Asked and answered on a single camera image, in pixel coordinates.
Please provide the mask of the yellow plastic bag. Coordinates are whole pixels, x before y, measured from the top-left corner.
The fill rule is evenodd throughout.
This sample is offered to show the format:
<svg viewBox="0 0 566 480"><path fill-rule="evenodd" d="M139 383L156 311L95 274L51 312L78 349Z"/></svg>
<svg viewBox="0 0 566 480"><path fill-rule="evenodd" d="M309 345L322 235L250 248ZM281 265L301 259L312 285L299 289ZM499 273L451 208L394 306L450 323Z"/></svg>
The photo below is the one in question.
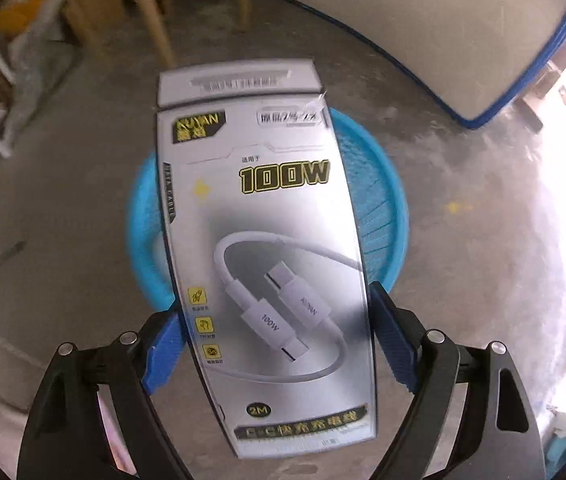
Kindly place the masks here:
<svg viewBox="0 0 566 480"><path fill-rule="evenodd" d="M38 16L46 0L0 0L0 36L13 40Z"/></svg>

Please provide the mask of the white mattress blue edge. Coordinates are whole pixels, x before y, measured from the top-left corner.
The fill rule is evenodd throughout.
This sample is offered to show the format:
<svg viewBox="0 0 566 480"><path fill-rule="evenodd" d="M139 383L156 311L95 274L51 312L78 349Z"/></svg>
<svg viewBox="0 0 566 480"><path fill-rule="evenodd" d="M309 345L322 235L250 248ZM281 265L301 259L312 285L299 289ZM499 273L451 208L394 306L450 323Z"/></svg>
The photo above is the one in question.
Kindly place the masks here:
<svg viewBox="0 0 566 480"><path fill-rule="evenodd" d="M490 122L566 39L566 0L289 0L379 48L461 125Z"/></svg>

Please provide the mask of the grey cable box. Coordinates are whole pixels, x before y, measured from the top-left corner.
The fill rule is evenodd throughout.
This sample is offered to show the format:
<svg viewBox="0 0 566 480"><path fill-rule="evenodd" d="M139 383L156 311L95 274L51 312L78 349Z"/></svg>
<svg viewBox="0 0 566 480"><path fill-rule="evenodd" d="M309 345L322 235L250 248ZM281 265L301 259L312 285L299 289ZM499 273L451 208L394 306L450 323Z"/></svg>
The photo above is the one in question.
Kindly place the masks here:
<svg viewBox="0 0 566 480"><path fill-rule="evenodd" d="M362 252L313 63L162 73L156 154L172 281L234 453L283 457L375 438Z"/></svg>

